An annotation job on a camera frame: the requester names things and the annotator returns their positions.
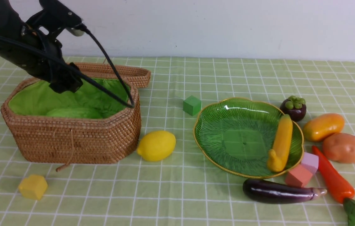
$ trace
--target wooden toy block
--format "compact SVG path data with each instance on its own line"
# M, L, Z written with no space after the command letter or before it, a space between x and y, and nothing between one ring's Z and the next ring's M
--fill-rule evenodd
M315 174L318 170L318 156L312 153L304 153L303 159L300 163L312 174Z
M201 100L194 96L189 96L183 101L183 111L191 116L195 116L201 111Z
M35 174L24 178L19 185L19 191L24 198L35 200L41 200L47 188L48 183L45 178Z
M313 174L299 164L288 172L285 183L289 186L305 187L312 177Z

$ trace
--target eggplant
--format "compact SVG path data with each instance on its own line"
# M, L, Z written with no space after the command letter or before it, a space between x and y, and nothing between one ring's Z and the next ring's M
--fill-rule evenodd
M267 204L292 204L316 200L327 194L324 188L294 187L261 179L247 179L243 192L251 200Z
M288 114L295 122L304 119L307 111L305 100L296 96L290 96L288 99L284 100L279 109L281 109L284 114Z

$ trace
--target green plate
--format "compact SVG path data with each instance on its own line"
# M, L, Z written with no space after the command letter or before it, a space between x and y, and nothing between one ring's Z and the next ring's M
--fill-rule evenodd
M304 154L302 130L293 122L285 170L268 170L268 151L282 116L279 108L268 103L226 99L202 109L193 129L194 139L203 154L222 170L247 178L280 176L297 166Z

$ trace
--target green cloth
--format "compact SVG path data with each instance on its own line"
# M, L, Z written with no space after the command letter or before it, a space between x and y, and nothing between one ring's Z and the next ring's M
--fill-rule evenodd
M119 80L95 78L94 81L122 100L129 99ZM86 119L108 118L125 108L86 81L83 81L82 87L77 92L67 91L62 94L54 92L49 83L38 81L18 92L10 100L9 107L14 113L23 116Z

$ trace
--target lemon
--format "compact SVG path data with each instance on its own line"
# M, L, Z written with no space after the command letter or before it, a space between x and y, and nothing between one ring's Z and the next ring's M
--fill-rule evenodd
M149 162L161 161L175 149L175 135L159 130L146 134L137 147L137 154Z

